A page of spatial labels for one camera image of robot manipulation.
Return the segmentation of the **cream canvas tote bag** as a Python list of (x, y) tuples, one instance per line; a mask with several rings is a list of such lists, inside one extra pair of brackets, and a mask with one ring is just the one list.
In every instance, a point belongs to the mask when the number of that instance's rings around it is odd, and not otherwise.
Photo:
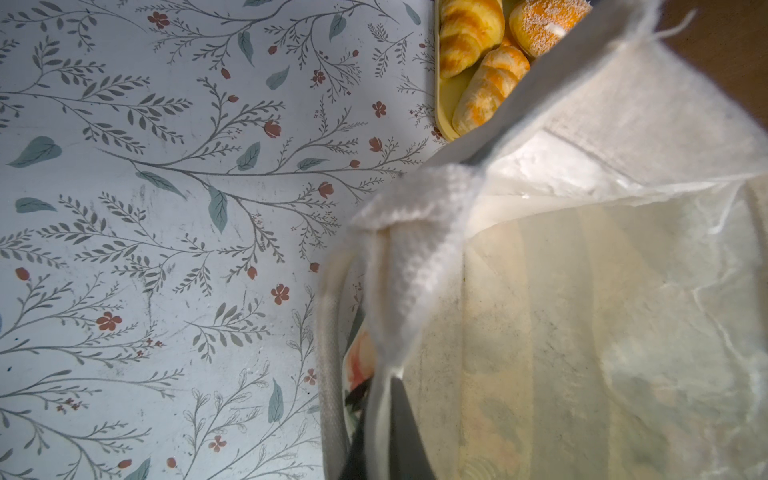
[(767, 475), (767, 133), (601, 1), (484, 126), (382, 187), (318, 295), (324, 475), (372, 378), (368, 479), (403, 381), (436, 479)]

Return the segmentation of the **yellow bread tray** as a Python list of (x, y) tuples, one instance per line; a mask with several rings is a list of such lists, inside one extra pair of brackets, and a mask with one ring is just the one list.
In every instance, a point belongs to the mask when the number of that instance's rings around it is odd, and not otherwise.
[[(439, 11), (440, 11), (440, 2), (437, 1), (434, 6), (434, 26), (436, 29), (435, 33), (435, 53), (436, 53), (436, 59), (435, 59), (435, 120), (438, 126), (438, 129), (444, 136), (444, 138), (448, 141), (453, 141), (461, 136), (459, 136), (456, 131), (454, 130), (452, 126), (452, 117), (454, 110), (458, 104), (458, 101), (464, 92), (464, 90), (467, 88), (472, 76), (474, 75), (475, 71), (480, 66), (482, 60), (484, 57), (493, 49), (498, 48), (501, 45), (512, 45), (520, 49), (512, 38), (512, 33), (510, 31), (509, 27), (505, 28), (505, 36), (500, 45), (490, 50), (488, 53), (483, 55), (474, 65), (460, 73), (459, 75), (443, 79), (440, 77), (440, 70), (439, 70), (439, 48), (440, 48), (440, 41), (439, 41), (439, 29), (440, 29), (440, 20), (439, 20)], [(530, 68), (533, 60), (525, 54), (527, 59), (530, 63)]]

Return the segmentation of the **sugared round bun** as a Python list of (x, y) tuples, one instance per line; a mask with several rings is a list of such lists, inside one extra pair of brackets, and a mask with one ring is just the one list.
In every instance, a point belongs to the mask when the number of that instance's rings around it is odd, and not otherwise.
[(508, 18), (517, 44), (530, 57), (549, 52), (592, 11), (585, 0), (520, 1)]

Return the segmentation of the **croissant bread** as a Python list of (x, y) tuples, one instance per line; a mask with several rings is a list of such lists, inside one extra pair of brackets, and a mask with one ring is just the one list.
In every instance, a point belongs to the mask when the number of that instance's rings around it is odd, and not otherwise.
[(500, 0), (447, 0), (439, 11), (440, 77), (455, 77), (500, 45), (505, 16)]

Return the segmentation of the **left gripper own finger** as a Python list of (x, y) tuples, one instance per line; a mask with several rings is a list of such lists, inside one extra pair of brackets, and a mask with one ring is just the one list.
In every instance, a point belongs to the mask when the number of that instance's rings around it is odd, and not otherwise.
[[(368, 479), (364, 458), (364, 410), (372, 378), (364, 380), (351, 392), (347, 392), (344, 406), (357, 419), (351, 436), (351, 447), (341, 473), (341, 478)], [(389, 466), (391, 479), (430, 479), (436, 476), (429, 463), (424, 445), (403, 381), (391, 382), (392, 414), (390, 428)]]

